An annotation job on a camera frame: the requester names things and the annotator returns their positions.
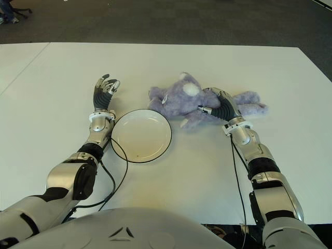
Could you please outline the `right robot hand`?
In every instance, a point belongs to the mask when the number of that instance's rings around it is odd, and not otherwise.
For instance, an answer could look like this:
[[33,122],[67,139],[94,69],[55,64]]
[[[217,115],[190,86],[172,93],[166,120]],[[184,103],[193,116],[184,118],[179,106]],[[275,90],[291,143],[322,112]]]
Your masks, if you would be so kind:
[[199,105],[198,110],[219,119],[223,119],[227,122],[233,119],[244,119],[232,96],[229,93],[214,87],[208,88],[208,90],[210,90],[217,96],[220,106],[218,108],[210,108]]

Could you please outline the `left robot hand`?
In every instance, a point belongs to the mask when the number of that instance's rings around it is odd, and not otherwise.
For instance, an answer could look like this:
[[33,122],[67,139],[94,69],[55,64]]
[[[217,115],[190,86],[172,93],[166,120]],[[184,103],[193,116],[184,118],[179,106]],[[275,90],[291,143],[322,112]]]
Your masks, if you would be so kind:
[[94,87],[93,106],[94,110],[107,110],[113,95],[120,87],[120,81],[110,79],[110,74],[103,75]]

